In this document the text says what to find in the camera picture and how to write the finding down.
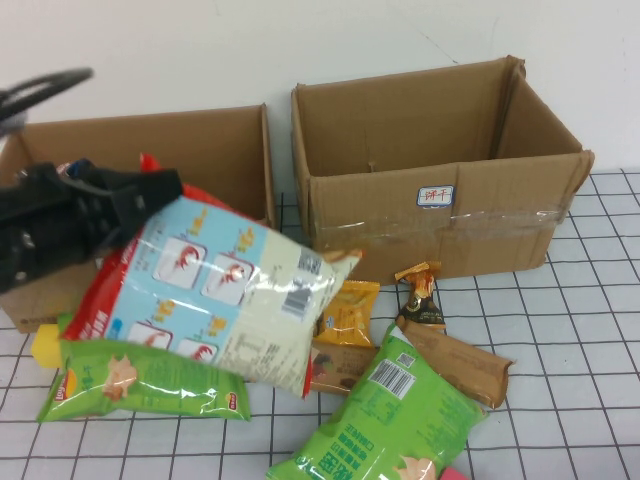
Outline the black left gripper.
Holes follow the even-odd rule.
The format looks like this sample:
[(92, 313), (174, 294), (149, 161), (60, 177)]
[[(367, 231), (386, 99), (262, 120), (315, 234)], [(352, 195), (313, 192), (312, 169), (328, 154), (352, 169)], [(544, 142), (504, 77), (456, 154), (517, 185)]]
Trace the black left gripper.
[(90, 161), (22, 169), (14, 186), (14, 286), (123, 248), (182, 193), (175, 169), (117, 172)]

